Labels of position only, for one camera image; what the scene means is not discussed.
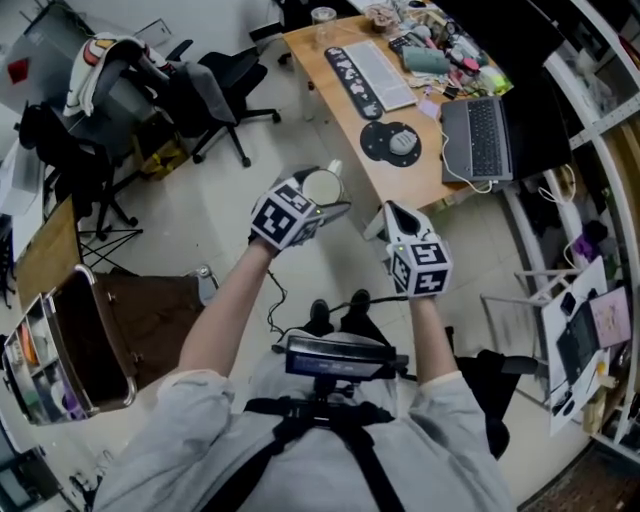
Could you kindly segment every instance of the black strap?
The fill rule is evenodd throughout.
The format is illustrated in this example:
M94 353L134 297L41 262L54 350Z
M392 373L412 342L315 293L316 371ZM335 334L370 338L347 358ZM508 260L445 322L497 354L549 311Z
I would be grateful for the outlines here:
M317 425L311 404L289 398L250 400L245 411L284 416L284 420L273 429L275 440L236 471L204 506L203 511L238 510L258 485L271 458L282 453L289 442L299 439ZM335 432L353 453L378 508L382 512L403 511L402 503L373 450L373 438L362 428L374 423L388 423L393 417L369 402L358 406L327 404L323 416L327 420L325 426Z

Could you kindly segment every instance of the wooden desk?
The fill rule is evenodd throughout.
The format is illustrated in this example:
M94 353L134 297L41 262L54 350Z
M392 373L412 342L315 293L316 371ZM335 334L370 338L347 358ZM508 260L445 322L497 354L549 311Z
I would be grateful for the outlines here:
M67 198L38 230L16 265L20 305L26 311L40 293L48 293L82 263L73 203Z
M339 20L335 27L335 38L332 46L346 46L348 44L373 40L402 75L407 75L401 68L400 59L389 50L387 41L369 30L369 23L364 16L355 16ZM442 183L442 135L436 122L418 110L417 106L405 107L393 112L387 112L379 119L383 123L399 121L411 126L420 136L422 155L410 167L395 167L388 162L371 160L360 147L360 133L369 123L356 110L346 89L333 71L324 56L325 48L315 42L315 28L307 27L284 36L295 59L297 72L308 75L331 113L336 118L351 147L358 155L380 202L395 200L413 208L422 208L451 196L464 184L444 185ZM306 77L299 77L301 95L308 94ZM422 98L423 89L414 89L416 97ZM448 101L438 93L430 95L429 99L441 104ZM301 98L304 107L304 96Z

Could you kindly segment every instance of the laptop keyboard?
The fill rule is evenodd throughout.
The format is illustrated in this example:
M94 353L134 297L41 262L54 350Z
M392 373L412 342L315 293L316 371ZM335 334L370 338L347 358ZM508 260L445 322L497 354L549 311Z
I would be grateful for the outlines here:
M498 176L502 171L500 134L493 101L467 105L471 129L471 161L474 176Z

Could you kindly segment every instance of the black shoe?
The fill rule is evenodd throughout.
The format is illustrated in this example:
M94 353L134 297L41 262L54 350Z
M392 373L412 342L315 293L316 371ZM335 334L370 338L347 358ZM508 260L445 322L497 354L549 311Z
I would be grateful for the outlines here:
M316 322L329 323L329 306L322 299L315 300L311 304L309 316Z
M351 297L351 307L349 308L348 315L366 315L371 307L369 302L371 301L371 295L365 289L360 289Z

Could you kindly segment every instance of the gray shirt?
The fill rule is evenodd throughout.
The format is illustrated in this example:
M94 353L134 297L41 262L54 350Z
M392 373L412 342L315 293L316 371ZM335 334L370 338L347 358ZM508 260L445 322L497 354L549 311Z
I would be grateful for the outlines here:
M312 379L267 354L251 397L303 398ZM96 511L197 511L252 455L273 441L281 417L231 413L231 382L213 371L165 380L149 424L114 462ZM363 383L353 400L395 413L395 382ZM423 384L407 417L366 427L406 510L515 510L489 453L484 414L459 372ZM274 457L242 511L377 510L353 455L333 432L312 429Z

